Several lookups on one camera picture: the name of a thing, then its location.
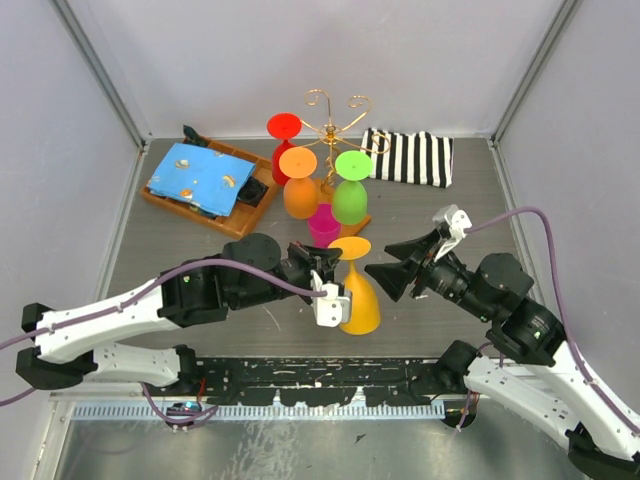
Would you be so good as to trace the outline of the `green plastic wine glass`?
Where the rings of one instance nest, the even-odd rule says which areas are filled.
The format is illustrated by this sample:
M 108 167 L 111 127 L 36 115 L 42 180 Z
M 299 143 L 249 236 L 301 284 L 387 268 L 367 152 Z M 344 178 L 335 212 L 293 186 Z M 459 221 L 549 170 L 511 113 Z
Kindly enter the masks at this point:
M 373 161 L 359 150 L 341 153 L 335 161 L 336 173 L 342 178 L 334 191 L 332 214 L 343 225 L 360 223 L 367 215 L 368 194 L 362 181 L 373 170 Z

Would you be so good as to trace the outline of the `yellow plastic wine glass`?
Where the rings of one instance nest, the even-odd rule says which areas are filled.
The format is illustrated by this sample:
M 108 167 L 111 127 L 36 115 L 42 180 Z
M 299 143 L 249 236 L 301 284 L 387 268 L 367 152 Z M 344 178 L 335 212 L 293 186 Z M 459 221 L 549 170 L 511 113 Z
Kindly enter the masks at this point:
M 351 316 L 340 328 L 355 336 L 372 333 L 381 322 L 378 297 L 369 281 L 356 268 L 356 261 L 370 252 L 371 243 L 363 237 L 347 236 L 334 240 L 329 247 L 342 251 L 340 259 L 346 261 L 349 268 L 344 285 L 352 294 Z

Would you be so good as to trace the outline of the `orange plastic wine glass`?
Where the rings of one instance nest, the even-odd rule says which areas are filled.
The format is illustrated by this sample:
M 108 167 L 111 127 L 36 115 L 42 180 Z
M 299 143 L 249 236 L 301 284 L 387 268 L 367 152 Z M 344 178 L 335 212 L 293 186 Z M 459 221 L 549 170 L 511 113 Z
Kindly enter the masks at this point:
M 279 166 L 288 177 L 284 186 L 285 210 L 295 219 L 310 218 L 319 203 L 318 189 L 311 178 L 317 168 L 316 155 L 307 147 L 292 147 L 281 155 Z

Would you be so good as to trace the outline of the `gold wire glass rack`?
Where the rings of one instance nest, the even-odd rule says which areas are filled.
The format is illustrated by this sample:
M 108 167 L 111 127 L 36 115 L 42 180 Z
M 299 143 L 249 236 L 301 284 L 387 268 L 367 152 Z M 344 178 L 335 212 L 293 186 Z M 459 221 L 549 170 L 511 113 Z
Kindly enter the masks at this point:
M 332 206 L 332 199 L 334 195 L 335 189 L 341 183 L 342 178 L 338 176 L 335 169 L 335 161 L 337 157 L 344 152 L 353 151 L 353 150 L 361 150 L 361 146 L 351 143 L 343 138 L 343 134 L 345 131 L 355 126 L 360 120 L 362 120 L 371 109 L 371 101 L 368 97 L 363 95 L 354 95 L 348 100 L 348 106 L 350 108 L 358 109 L 362 107 L 364 111 L 352 120 L 348 125 L 340 127 L 336 125 L 333 121 L 332 110 L 331 110 L 331 99 L 328 93 L 321 89 L 312 89 L 305 93 L 305 103 L 308 106 L 315 106 L 319 98 L 323 96 L 327 101 L 327 114 L 328 114 L 328 122 L 321 128 L 316 128 L 308 124 L 306 121 L 302 120 L 302 124 L 307 128 L 315 131 L 318 134 L 317 143 L 326 144 L 329 148 L 329 154 L 325 161 L 327 166 L 327 174 L 325 178 L 320 180 L 315 180 L 317 184 L 320 201 L 322 203 L 328 203 Z M 366 227 L 371 221 L 371 216 L 368 214 L 365 218 L 358 224 L 355 225 L 343 225 L 341 224 L 341 237 L 347 236 L 356 236 L 364 227 Z

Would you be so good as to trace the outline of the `red plastic wine glass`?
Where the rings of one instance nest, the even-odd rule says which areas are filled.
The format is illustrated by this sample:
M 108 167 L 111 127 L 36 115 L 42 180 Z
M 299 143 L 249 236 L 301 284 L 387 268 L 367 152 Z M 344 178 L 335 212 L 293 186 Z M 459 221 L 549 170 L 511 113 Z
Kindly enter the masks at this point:
M 280 157 L 285 151 L 294 147 L 291 140 L 300 133 L 302 122 L 297 115 L 290 112 L 282 112 L 272 116 L 266 127 L 268 133 L 280 141 L 271 157 L 272 178 L 276 184 L 285 186 L 289 177 L 280 168 Z

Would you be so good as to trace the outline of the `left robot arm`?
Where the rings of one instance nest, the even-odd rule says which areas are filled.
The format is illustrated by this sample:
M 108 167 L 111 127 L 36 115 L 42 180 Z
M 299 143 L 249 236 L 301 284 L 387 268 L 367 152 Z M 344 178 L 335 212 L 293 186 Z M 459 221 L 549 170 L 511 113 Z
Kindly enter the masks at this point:
M 98 381 L 191 395 L 203 377 L 193 349 L 145 349 L 126 340 L 221 322 L 232 311 L 292 296 L 311 306 L 317 325 L 336 327 L 350 319 L 352 303 L 351 292 L 334 280 L 341 254 L 299 242 L 282 250 L 272 237 L 252 233 L 96 303 L 70 310 L 29 304 L 22 328 L 33 345 L 18 352 L 16 372 L 41 391 Z

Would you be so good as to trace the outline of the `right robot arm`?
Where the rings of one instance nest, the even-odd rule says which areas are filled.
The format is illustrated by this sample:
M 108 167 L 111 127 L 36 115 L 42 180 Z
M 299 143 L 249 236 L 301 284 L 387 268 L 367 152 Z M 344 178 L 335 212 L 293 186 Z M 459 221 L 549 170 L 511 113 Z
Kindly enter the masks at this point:
M 570 462 L 591 479 L 636 479 L 639 436 L 580 378 L 561 321 L 529 297 L 533 279 L 509 253 L 492 253 L 475 270 L 458 257 L 441 255 L 438 231 L 388 245 L 393 263 L 369 264 L 365 271 L 393 301 L 431 290 L 490 328 L 486 337 L 506 358 L 544 381 L 551 395 L 502 371 L 479 348 L 456 340 L 436 363 L 444 390 L 483 393 L 538 426 L 567 451 Z

